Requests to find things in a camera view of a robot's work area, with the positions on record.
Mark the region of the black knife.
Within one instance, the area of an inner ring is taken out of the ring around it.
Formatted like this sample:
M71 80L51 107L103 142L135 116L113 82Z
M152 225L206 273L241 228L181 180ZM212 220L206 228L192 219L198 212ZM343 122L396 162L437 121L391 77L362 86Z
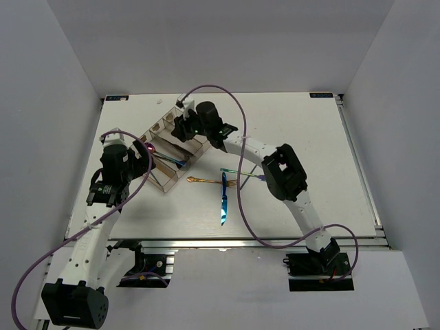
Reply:
M186 150L184 147L176 143L170 142L162 137L160 138L160 140L167 151L171 151L172 153L181 155L185 161L189 161L193 156L190 151Z

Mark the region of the black spoon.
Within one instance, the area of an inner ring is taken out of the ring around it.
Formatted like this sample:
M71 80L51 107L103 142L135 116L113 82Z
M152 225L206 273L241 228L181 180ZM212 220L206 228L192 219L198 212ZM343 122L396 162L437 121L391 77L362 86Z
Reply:
M181 169L186 166L186 163L184 161L169 157L167 155L161 154L161 153L154 153L153 156L160 160L164 160L166 162L170 162L171 164L176 165L178 169Z

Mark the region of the gold bowl rainbow spoon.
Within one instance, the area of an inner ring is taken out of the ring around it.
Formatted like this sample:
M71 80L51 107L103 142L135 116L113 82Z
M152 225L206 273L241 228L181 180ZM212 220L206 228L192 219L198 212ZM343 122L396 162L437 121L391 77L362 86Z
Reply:
M156 148L150 144L150 143L146 143L145 144L147 149L156 157L160 158L161 160L166 160L167 162L173 163L176 165L176 167L181 168L184 167L186 165L185 161L181 161L178 159L175 159L171 156L165 155L163 153L160 153L159 151L156 150Z

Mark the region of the blue knife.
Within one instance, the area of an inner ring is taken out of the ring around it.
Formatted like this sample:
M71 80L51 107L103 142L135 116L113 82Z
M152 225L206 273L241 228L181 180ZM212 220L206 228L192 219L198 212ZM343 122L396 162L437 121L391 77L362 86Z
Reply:
M228 187L228 181L226 177L226 173L222 172L221 177L221 184L222 184L222 192L221 192L221 226L223 226L227 219L227 213L228 213L228 196L226 194L226 190Z

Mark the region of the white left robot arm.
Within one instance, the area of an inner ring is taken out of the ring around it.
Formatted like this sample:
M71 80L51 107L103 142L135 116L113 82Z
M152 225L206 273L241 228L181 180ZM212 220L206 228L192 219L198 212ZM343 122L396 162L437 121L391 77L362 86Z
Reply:
M41 292L43 304L54 325L99 329L109 308L108 291L128 272L139 274L145 257L134 251L115 252L108 259L109 235L122 205L129 198L129 186L154 168L145 143L124 143L120 134L103 141L101 167L93 174L86 198L82 228L71 256L55 282Z

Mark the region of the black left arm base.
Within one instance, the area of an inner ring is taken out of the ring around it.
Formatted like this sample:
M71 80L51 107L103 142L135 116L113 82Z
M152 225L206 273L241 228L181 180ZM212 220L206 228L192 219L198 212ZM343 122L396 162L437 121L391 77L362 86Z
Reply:
M121 240L107 246L107 258L112 251L126 249L134 253L133 267L128 270L118 287L167 288L173 273L173 255L170 252L152 252L141 241Z

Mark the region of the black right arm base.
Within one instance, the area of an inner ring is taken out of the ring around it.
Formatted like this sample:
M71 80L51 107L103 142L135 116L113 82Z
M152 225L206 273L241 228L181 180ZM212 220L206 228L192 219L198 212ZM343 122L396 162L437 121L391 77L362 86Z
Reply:
M290 292L348 292L353 291L351 275L347 275L351 264L347 253L339 253L324 268L305 253L287 254L283 259L287 267Z

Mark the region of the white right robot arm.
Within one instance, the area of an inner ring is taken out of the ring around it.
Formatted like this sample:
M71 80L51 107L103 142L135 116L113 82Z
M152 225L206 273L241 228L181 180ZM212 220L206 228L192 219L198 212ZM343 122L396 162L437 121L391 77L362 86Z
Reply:
M204 101L177 101L183 114L174 119L172 136L186 142L196 135L207 138L211 146L225 153L242 155L263 170L269 192L283 202L293 215L300 231L306 236L305 244L311 255L311 268L326 274L334 268L340 248L314 208L307 191L307 174L293 148L288 144L271 146L250 137L225 123L215 104Z

